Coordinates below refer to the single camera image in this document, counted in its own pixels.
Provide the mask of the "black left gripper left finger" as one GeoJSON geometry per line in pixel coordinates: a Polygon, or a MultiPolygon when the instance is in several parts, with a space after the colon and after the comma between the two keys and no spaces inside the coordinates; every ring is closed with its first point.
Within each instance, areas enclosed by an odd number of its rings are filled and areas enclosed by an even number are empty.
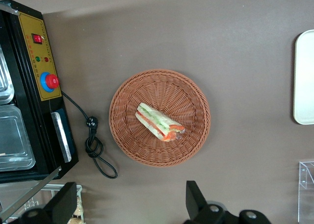
{"type": "Polygon", "coordinates": [[[26,211],[15,224],[67,224],[77,208],[77,184],[67,182],[43,207],[26,211]]]}

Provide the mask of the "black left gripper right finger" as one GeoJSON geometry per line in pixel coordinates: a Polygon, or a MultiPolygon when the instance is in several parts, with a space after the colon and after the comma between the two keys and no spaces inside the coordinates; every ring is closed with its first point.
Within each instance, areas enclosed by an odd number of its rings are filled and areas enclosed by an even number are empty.
{"type": "Polygon", "coordinates": [[[195,181],[186,182],[186,209],[189,219],[185,224],[269,224],[269,219],[257,210],[242,210],[233,215],[218,202],[207,202],[195,181]]]}

